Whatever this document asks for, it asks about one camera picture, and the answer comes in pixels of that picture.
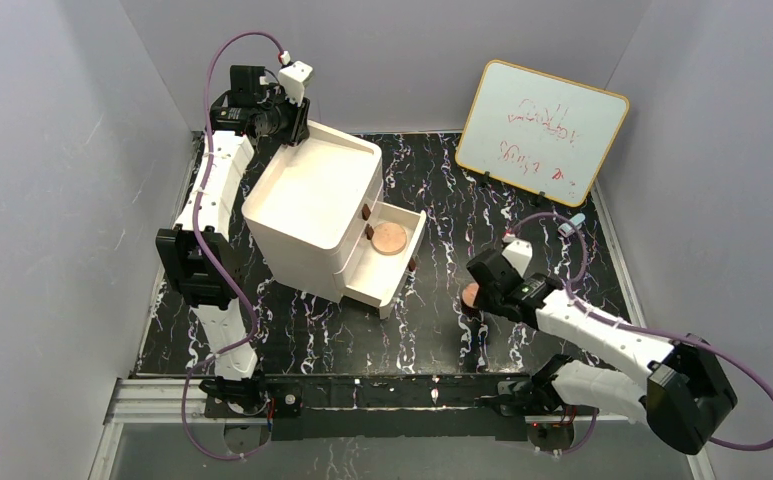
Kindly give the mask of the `whiteboard with yellow frame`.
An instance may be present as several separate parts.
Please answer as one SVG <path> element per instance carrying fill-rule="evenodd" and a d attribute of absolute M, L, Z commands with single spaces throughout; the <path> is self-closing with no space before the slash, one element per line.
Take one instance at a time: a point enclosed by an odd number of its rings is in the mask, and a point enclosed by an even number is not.
<path fill-rule="evenodd" d="M 481 176 L 578 207 L 629 109 L 623 95 L 492 60 L 483 70 L 455 161 Z"/>

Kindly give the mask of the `large round pink compact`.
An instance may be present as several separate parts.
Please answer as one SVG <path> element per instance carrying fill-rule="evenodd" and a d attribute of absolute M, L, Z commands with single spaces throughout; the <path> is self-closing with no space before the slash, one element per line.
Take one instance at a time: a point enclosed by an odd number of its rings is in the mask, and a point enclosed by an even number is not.
<path fill-rule="evenodd" d="M 385 256 L 401 253 L 408 242 L 404 228 L 395 222 L 384 222 L 373 229 L 370 239 L 374 250 Z"/>

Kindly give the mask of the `white three-drawer organizer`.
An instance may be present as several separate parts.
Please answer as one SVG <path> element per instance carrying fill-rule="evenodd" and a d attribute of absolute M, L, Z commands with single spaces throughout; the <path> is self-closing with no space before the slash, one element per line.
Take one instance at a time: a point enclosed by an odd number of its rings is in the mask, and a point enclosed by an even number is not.
<path fill-rule="evenodd" d="M 383 186 L 382 150 L 317 122 L 296 146 L 280 146 L 242 213 L 273 278 L 337 302 L 346 268 Z"/>

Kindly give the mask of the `white bottom drawer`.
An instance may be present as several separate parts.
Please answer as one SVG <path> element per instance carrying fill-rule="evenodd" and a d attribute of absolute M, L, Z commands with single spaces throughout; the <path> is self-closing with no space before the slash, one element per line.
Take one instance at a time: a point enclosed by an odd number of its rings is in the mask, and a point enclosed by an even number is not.
<path fill-rule="evenodd" d="M 389 318 L 399 291 L 411 273 L 407 264 L 411 258 L 416 260 L 426 220 L 424 211 L 414 212 L 377 202 L 365 227 L 371 225 L 375 228 L 384 222 L 398 223 L 406 231 L 407 245 L 397 255 L 381 255 L 366 238 L 364 227 L 346 268 L 337 275 L 344 283 L 343 295 L 375 308 L 380 319 Z"/>

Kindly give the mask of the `light blue eraser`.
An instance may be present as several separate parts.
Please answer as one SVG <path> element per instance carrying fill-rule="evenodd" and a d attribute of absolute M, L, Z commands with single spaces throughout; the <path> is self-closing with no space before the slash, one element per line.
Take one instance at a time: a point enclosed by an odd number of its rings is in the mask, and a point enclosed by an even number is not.
<path fill-rule="evenodd" d="M 558 227 L 558 233 L 563 238 L 571 237 L 585 223 L 586 215 L 577 213 L 568 220 L 563 221 Z"/>

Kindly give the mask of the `small round pink compact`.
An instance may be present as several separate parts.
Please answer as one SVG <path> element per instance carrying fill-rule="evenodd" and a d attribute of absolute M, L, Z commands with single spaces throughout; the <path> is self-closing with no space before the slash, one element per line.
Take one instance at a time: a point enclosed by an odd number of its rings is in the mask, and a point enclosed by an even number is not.
<path fill-rule="evenodd" d="M 476 306 L 476 298 L 479 291 L 479 285 L 475 282 L 468 284 L 461 292 L 461 311 L 463 314 L 477 317 L 480 310 Z"/>

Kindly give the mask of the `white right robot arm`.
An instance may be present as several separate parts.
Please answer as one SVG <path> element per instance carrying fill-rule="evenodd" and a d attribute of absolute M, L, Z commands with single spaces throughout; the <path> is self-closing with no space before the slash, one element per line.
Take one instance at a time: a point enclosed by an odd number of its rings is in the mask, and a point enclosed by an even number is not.
<path fill-rule="evenodd" d="M 697 337 L 663 340 L 626 331 L 619 321 L 604 324 L 578 307 L 561 281 L 527 276 L 501 251 L 482 252 L 467 269 L 480 311 L 572 342 L 606 364 L 556 354 L 528 379 L 505 382 L 483 399 L 501 414 L 588 406 L 643 423 L 674 450 L 695 455 L 737 406 L 719 360 Z"/>

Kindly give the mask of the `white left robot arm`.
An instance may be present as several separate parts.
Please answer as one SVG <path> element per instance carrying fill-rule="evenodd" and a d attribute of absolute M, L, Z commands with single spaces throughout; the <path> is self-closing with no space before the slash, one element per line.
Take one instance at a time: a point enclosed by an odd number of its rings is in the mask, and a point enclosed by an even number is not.
<path fill-rule="evenodd" d="M 228 90 L 204 97 L 209 130 L 195 184 L 173 226 L 155 238 L 168 284 L 198 318 L 210 345 L 204 364 L 227 382 L 251 378 L 258 363 L 250 344 L 255 330 L 242 319 L 256 316 L 241 300 L 244 261 L 229 240 L 233 208 L 260 138 L 288 146 L 308 138 L 305 90 L 313 73 L 302 61 L 284 61 L 277 74 L 262 66 L 231 66 Z"/>

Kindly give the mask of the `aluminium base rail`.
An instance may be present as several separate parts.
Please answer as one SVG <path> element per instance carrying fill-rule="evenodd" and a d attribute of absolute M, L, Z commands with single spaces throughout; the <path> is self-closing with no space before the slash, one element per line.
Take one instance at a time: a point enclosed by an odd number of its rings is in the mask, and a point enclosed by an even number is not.
<path fill-rule="evenodd" d="M 584 374 L 267 375 L 238 382 L 220 378 L 120 380 L 110 419 L 180 417 L 198 421 L 296 418 L 310 411 L 445 412 L 475 408 L 502 415 L 545 416 L 572 405 L 633 422 L 646 418 L 657 390 L 620 372 Z"/>

